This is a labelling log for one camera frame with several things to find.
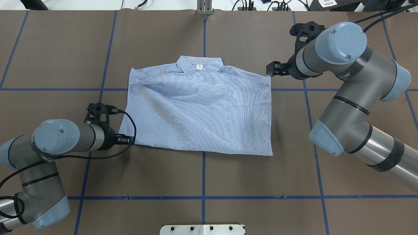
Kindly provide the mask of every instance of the white label sticker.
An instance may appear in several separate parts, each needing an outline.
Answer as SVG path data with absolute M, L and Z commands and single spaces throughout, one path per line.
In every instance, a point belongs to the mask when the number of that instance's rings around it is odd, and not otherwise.
M 323 8 L 337 5 L 335 0 L 318 0 L 318 2 Z

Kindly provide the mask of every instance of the striped shirt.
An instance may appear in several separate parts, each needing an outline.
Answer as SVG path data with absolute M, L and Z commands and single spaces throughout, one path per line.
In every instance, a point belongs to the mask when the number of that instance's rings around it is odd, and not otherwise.
M 135 144 L 176 150 L 271 156 L 270 77 L 181 56 L 131 69 L 126 112 Z M 125 116 L 119 133 L 133 135 Z

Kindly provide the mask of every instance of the shirt collar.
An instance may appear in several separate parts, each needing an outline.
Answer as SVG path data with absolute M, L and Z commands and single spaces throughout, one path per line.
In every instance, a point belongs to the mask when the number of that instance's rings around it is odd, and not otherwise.
M 201 71 L 208 72 L 218 72 L 224 67 L 221 58 L 180 56 L 176 62 L 176 65 L 179 66 L 185 73 L 199 71 L 196 69 L 196 64 L 205 65 Z

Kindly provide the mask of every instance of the shirt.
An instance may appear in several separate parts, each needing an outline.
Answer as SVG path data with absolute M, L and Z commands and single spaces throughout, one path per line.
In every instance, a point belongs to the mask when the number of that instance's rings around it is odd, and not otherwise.
M 126 112 L 135 144 L 176 150 L 271 156 L 270 77 L 181 56 L 131 69 Z M 119 133 L 132 136 L 125 116 Z

